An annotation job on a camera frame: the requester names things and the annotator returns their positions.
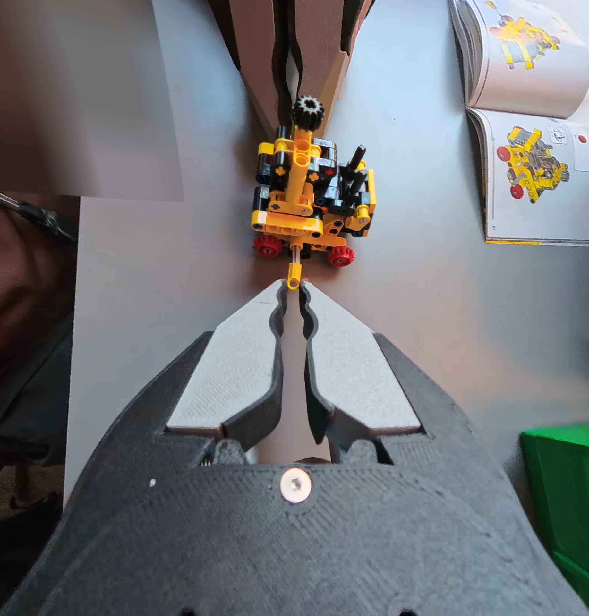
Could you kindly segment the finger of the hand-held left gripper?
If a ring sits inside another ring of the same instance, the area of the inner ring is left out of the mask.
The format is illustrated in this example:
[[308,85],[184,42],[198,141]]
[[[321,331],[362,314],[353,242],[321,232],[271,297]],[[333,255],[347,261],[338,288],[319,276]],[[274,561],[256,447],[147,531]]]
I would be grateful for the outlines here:
[[209,1],[265,129],[291,128],[288,1]]
[[373,1],[287,1],[291,97],[316,97],[325,109],[316,135],[325,138],[340,98],[355,39]]

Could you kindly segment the yellow black lego vehicle model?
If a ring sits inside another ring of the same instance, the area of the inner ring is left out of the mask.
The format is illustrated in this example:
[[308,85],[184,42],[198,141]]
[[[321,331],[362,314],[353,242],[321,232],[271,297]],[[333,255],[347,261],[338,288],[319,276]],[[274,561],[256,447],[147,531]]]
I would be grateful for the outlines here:
[[359,146],[351,160],[337,161],[337,145],[315,136],[325,109],[313,96],[298,97],[292,127],[280,126],[273,143],[260,143],[250,226],[261,258],[291,256],[289,278],[301,273],[301,261],[313,251],[330,266],[355,261],[347,236],[368,235],[376,210],[375,178]]

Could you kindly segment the green box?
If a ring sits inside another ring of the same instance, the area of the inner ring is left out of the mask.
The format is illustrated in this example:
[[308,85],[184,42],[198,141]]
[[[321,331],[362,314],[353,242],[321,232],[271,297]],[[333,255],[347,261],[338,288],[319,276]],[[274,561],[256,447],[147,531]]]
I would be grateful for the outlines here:
[[589,423],[524,431],[521,444],[543,542],[589,608]]

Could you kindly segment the black bag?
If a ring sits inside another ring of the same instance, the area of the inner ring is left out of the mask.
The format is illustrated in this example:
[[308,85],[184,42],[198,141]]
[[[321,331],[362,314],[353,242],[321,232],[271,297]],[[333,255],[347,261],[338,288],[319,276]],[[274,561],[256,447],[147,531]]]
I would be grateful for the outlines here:
[[65,461],[73,316],[0,368],[0,470]]

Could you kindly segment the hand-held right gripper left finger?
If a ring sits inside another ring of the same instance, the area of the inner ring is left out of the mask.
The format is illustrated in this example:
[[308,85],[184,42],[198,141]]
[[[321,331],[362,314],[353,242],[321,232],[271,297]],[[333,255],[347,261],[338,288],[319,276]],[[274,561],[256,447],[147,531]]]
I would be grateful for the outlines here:
[[282,411],[287,295],[286,281],[277,280],[217,326],[169,430],[237,440],[247,451],[275,429]]

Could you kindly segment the lego instruction booklet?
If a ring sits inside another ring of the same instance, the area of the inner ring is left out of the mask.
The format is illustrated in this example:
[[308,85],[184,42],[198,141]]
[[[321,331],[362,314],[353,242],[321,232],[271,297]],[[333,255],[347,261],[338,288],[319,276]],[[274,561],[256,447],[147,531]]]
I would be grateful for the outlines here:
[[481,151],[485,241],[589,246],[589,50],[529,1],[449,1]]

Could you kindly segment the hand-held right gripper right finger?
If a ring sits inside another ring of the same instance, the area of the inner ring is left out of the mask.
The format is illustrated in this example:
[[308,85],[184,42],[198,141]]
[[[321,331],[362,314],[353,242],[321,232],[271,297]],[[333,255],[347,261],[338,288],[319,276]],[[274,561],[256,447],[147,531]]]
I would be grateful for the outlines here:
[[308,282],[299,288],[307,340],[307,417],[316,443],[420,432],[421,423],[373,331]]

